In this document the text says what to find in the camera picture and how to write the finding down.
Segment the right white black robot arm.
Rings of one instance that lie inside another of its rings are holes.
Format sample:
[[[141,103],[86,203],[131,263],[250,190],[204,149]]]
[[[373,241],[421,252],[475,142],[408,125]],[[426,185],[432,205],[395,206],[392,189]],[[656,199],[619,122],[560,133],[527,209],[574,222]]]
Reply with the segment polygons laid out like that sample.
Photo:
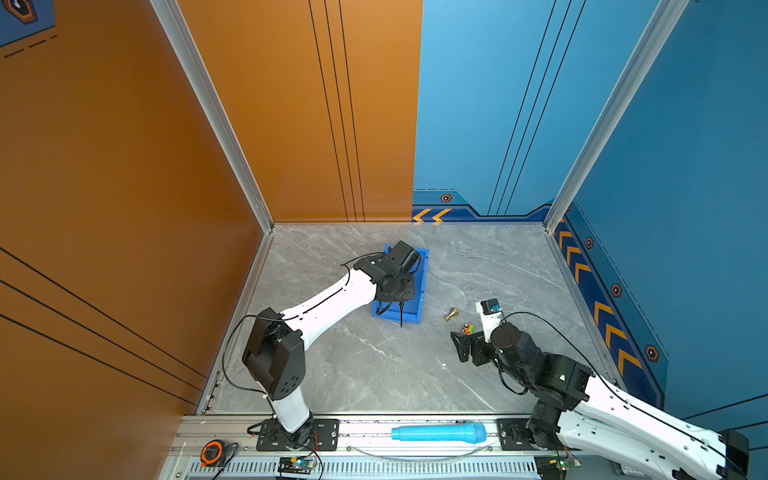
[[[461,361],[491,363],[503,384],[537,402],[525,425],[530,444],[576,449],[653,479],[745,479],[749,441],[674,417],[599,375],[588,360],[542,351],[510,322],[498,300],[477,303],[478,332],[452,336]]]

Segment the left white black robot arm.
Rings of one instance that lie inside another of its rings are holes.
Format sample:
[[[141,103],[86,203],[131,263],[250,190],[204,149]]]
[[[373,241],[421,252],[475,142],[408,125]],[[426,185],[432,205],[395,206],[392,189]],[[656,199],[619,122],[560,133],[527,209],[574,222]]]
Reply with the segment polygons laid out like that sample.
[[[306,352],[353,311],[381,303],[385,311],[417,297],[416,275],[425,255],[403,241],[387,251],[354,257],[343,276],[310,299],[288,309],[250,314],[253,326],[241,361],[264,391],[278,427],[288,435],[309,431],[313,420],[302,392]]]

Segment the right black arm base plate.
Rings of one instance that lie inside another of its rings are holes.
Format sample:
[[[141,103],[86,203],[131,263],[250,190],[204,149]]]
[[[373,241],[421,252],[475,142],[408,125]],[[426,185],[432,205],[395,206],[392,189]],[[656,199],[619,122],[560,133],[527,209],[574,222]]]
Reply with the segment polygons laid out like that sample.
[[[527,422],[527,418],[496,420],[499,443],[503,451],[555,451],[563,448],[563,444],[556,437],[535,439],[534,434],[526,427]]]

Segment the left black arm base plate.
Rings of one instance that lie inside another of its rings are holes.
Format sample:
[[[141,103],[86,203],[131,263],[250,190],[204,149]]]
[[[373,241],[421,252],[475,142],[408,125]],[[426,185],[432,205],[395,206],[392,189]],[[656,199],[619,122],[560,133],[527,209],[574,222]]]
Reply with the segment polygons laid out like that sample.
[[[256,450],[260,452],[315,450],[335,451],[339,440],[338,419],[310,417],[293,433],[277,419],[265,420],[259,426]]]

